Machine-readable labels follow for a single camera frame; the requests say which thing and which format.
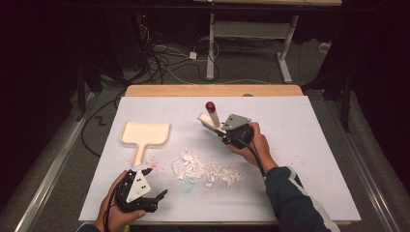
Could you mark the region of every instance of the dustpan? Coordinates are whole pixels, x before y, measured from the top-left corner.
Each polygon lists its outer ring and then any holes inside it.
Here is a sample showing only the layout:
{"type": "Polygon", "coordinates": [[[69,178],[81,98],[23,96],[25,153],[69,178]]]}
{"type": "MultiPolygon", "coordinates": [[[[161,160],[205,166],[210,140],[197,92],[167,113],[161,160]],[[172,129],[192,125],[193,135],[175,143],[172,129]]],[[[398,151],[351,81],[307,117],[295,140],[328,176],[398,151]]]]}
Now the dustpan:
{"type": "Polygon", "coordinates": [[[169,134],[170,124],[150,124],[127,122],[121,133],[121,141],[136,145],[132,166],[142,163],[142,155],[149,146],[163,145],[169,134]]]}

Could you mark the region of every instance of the desk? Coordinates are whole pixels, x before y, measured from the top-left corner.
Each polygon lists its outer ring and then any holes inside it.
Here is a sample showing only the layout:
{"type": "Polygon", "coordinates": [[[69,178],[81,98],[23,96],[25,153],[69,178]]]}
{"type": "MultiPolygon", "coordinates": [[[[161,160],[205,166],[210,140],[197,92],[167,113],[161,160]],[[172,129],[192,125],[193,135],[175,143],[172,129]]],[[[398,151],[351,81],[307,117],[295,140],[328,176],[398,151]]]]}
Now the desk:
{"type": "MultiPolygon", "coordinates": [[[[214,0],[213,4],[260,4],[260,5],[286,5],[286,6],[340,6],[341,0],[214,0]]],[[[292,77],[286,65],[286,54],[292,42],[293,33],[299,16],[293,15],[290,23],[266,23],[266,22],[234,22],[216,21],[215,14],[211,14],[209,32],[209,50],[206,78],[214,79],[215,36],[241,37],[241,38],[264,38],[284,39],[282,52],[277,53],[278,66],[280,68],[284,83],[292,83],[292,77]]]]}
{"type": "Polygon", "coordinates": [[[168,189],[168,194],[155,213],[137,224],[278,223],[259,170],[232,155],[220,138],[196,120],[206,101],[216,103],[221,119],[236,113],[257,121],[278,164],[292,165],[298,171],[307,192],[328,209],[331,219],[337,223],[360,220],[308,97],[293,85],[130,86],[121,99],[79,220],[95,219],[101,200],[122,170],[155,167],[147,180],[153,189],[168,189]],[[249,94],[254,97],[242,97],[249,94]],[[137,167],[130,162],[134,148],[119,139],[129,121],[171,124],[168,141],[159,149],[146,150],[143,164],[137,167]],[[225,183],[206,188],[204,180],[195,180],[195,184],[178,180],[172,166],[186,147],[204,163],[228,165],[243,178],[230,188],[225,183]]]}

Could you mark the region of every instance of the metal strip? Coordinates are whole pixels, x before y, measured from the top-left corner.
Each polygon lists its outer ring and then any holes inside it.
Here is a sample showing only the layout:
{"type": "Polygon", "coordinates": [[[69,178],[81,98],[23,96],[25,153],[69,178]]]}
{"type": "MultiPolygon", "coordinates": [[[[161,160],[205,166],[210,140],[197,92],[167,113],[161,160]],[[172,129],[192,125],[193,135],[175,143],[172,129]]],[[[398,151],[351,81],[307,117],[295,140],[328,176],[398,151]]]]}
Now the metal strip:
{"type": "MultiPolygon", "coordinates": [[[[96,104],[98,96],[99,95],[96,96],[93,93],[90,94],[87,100],[90,108],[93,108],[93,106],[96,104]]],[[[39,215],[41,214],[49,195],[52,193],[52,190],[54,189],[58,178],[60,177],[60,174],[63,171],[67,160],[69,159],[70,149],[72,148],[79,133],[84,127],[85,121],[91,114],[90,111],[91,110],[87,110],[84,114],[84,117],[76,123],[75,128],[73,129],[68,141],[56,155],[30,205],[27,207],[26,212],[24,213],[17,228],[15,229],[15,232],[31,231],[34,228],[34,225],[39,215]]]]}
{"type": "Polygon", "coordinates": [[[357,148],[351,134],[345,132],[343,125],[338,120],[339,115],[335,103],[333,101],[327,101],[327,106],[333,118],[335,119],[338,128],[343,134],[343,137],[350,150],[350,158],[353,161],[353,164],[359,173],[359,177],[365,187],[365,190],[368,194],[368,198],[373,204],[374,210],[376,211],[376,214],[379,216],[385,231],[399,232],[400,229],[397,223],[395,222],[394,217],[391,214],[391,211],[386,203],[385,197],[383,193],[380,191],[379,187],[374,182],[370,172],[368,171],[366,162],[362,158],[362,154],[357,148]]]}

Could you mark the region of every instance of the floor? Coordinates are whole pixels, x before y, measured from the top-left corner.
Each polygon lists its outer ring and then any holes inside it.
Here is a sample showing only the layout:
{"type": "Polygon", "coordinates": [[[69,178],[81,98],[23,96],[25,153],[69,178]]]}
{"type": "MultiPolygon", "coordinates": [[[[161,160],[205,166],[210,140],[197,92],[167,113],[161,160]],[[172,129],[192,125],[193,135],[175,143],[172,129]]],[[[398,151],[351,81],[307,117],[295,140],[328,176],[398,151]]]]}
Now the floor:
{"type": "MultiPolygon", "coordinates": [[[[286,63],[293,83],[303,85],[314,80],[326,55],[318,52],[318,41],[293,43],[286,63]]],[[[151,70],[134,80],[141,84],[283,84],[275,52],[282,41],[219,41],[216,79],[205,79],[206,53],[198,46],[197,61],[184,62],[192,51],[180,44],[156,46],[163,74],[155,60],[151,70]]],[[[138,70],[127,68],[125,77],[138,70]]],[[[110,123],[116,112],[116,98],[125,87],[102,76],[101,93],[88,95],[85,118],[77,122],[73,112],[33,164],[18,191],[0,216],[0,231],[75,231],[78,215],[87,194],[110,123]]],[[[323,101],[320,90],[305,92],[335,155],[337,164],[351,190],[362,220],[341,225],[342,231],[409,231],[407,193],[386,162],[371,129],[361,114],[352,93],[350,133],[338,120],[338,101],[323,101]]],[[[272,227],[183,227],[184,231],[272,231],[272,227]]]]}

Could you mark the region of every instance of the person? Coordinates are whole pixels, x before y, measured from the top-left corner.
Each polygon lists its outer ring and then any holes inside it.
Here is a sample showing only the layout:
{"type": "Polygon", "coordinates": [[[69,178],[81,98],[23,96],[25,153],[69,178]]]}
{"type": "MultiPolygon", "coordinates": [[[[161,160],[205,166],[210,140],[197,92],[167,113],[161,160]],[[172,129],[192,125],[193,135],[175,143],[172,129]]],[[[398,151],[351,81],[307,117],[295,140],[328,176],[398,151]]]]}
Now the person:
{"type": "MultiPolygon", "coordinates": [[[[259,124],[253,122],[249,123],[249,125],[254,131],[250,147],[259,156],[263,172],[266,175],[266,193],[275,216],[279,221],[280,231],[339,231],[337,225],[330,220],[320,203],[309,197],[306,193],[295,170],[288,166],[279,167],[274,161],[271,156],[268,140],[260,132],[259,124]]],[[[247,162],[259,166],[250,149],[238,149],[229,144],[226,147],[232,153],[242,156],[247,162]]],[[[108,197],[113,191],[114,186],[124,178],[126,173],[124,171],[111,186],[107,197],[102,201],[99,216],[94,225],[83,225],[78,232],[104,231],[103,214],[107,207],[108,197]]],[[[144,211],[122,213],[116,206],[113,206],[111,210],[112,213],[109,217],[109,229],[111,232],[118,231],[122,226],[145,216],[144,211]]]]}

